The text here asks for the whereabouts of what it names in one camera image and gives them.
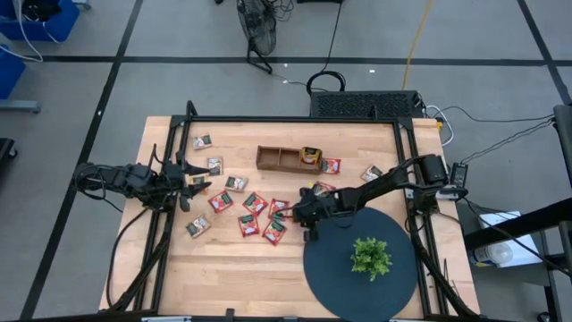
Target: green plant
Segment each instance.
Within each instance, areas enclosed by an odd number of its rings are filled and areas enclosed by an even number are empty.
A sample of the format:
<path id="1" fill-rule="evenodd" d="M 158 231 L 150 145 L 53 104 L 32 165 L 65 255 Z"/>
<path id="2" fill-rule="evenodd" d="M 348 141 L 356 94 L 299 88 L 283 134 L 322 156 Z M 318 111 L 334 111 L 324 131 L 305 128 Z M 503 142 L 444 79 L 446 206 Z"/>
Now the green plant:
<path id="1" fill-rule="evenodd" d="M 351 255 L 354 261 L 352 272 L 369 272 L 369 281 L 373 282 L 378 274 L 384 275 L 390 271 L 391 255 L 385 252 L 387 242 L 377 241 L 375 238 L 367 238 L 365 241 L 356 239 L 355 254 Z"/>

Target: wooden tray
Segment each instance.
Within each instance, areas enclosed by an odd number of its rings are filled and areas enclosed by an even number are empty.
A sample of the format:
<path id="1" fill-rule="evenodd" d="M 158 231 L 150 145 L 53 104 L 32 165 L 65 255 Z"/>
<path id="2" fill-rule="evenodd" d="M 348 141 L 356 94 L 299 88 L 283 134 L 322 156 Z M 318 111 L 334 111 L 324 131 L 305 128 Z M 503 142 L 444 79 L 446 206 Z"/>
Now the wooden tray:
<path id="1" fill-rule="evenodd" d="M 307 165 L 300 161 L 300 149 L 258 146 L 257 169 L 283 171 L 295 174 L 320 174 L 322 156 L 315 165 Z"/>

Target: table leg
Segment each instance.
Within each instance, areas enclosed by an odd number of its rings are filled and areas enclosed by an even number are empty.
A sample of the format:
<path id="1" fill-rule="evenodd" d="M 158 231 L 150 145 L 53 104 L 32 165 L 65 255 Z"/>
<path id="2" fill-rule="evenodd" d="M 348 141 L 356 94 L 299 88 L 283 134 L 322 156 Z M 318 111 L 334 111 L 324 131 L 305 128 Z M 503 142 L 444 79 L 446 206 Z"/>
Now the table leg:
<path id="1" fill-rule="evenodd" d="M 37 101 L 0 99 L 0 111 L 31 112 L 38 114 L 41 110 Z"/>

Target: fan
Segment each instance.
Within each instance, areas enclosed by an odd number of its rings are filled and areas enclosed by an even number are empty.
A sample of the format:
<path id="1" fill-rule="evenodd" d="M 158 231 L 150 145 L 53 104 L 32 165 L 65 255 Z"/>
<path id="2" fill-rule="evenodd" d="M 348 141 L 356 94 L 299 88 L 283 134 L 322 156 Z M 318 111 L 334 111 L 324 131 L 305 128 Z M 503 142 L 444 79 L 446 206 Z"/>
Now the fan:
<path id="1" fill-rule="evenodd" d="M 272 67 L 264 59 L 276 47 L 276 18 L 274 8 L 268 0 L 237 0 L 240 24 L 248 39 L 247 62 L 272 73 Z M 252 62 L 250 52 L 258 55 L 264 66 Z"/>

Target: wooden tabletop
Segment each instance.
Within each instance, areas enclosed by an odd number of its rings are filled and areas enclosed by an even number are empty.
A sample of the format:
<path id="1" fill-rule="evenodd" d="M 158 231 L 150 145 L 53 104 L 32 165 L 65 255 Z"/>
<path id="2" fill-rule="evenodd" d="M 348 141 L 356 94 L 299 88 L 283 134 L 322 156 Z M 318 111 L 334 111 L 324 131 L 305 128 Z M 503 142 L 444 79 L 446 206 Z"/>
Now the wooden tabletop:
<path id="1" fill-rule="evenodd" d="M 138 162 L 148 162 L 154 143 L 157 144 L 157 154 L 163 154 L 169 122 L 170 117 L 147 119 Z M 442 155 L 435 120 L 416 119 L 414 125 L 419 154 Z M 241 204 L 252 191 L 268 202 L 275 198 L 295 203 L 299 200 L 299 188 L 316 180 L 339 188 L 363 184 L 360 175 L 368 166 L 376 165 L 386 172 L 398 163 L 392 127 L 356 123 L 193 123 L 190 126 L 190 136 L 203 133 L 210 133 L 213 146 L 201 150 L 189 147 L 187 160 L 193 165 L 206 166 L 207 157 L 222 157 L 223 175 L 208 178 L 213 184 L 207 194 L 199 194 L 191 201 L 190 212 L 177 208 L 159 313 L 222 316 L 226 309 L 234 308 L 237 316 L 333 318 L 334 315 L 316 300 L 307 285 L 302 264 L 302 228 L 287 222 L 288 230 L 276 247 L 261 235 L 243 238 L 237 217 L 246 215 L 248 211 Z M 175 147 L 178 147 L 180 136 L 181 131 L 177 134 Z M 407 142 L 405 132 L 402 136 Z M 317 147 L 325 157 L 341 159 L 341 172 L 310 175 L 259 171 L 255 164 L 258 145 Z M 159 166 L 155 163 L 155 170 L 158 171 Z M 243 193 L 230 191 L 234 205 L 215 214 L 207 200 L 223 190 L 229 174 L 248 177 L 248 185 Z M 367 206 L 380 209 L 403 227 L 406 209 L 402 191 L 383 195 L 368 202 Z M 442 213 L 457 217 L 453 202 L 440 201 L 439 206 Z M 141 209 L 139 201 L 127 200 L 121 227 Z M 192 239 L 185 226 L 199 214 L 205 214 L 212 227 L 197 239 Z M 149 218 L 150 212 L 122 237 L 114 264 L 114 301 L 140 269 Z M 479 312 L 458 223 L 444 216 L 433 216 L 432 221 L 439 259 L 441 262 L 447 259 L 451 285 L 455 286 L 470 309 Z M 261 229 L 268 224 L 267 209 L 258 218 L 258 223 Z M 151 273 L 144 308 L 150 303 L 150 286 L 154 282 L 155 273 Z M 437 312 L 431 277 L 427 282 L 431 306 L 433 312 Z M 106 307 L 104 296 L 101 308 Z M 408 305 L 396 318 L 422 317 L 417 287 Z"/>

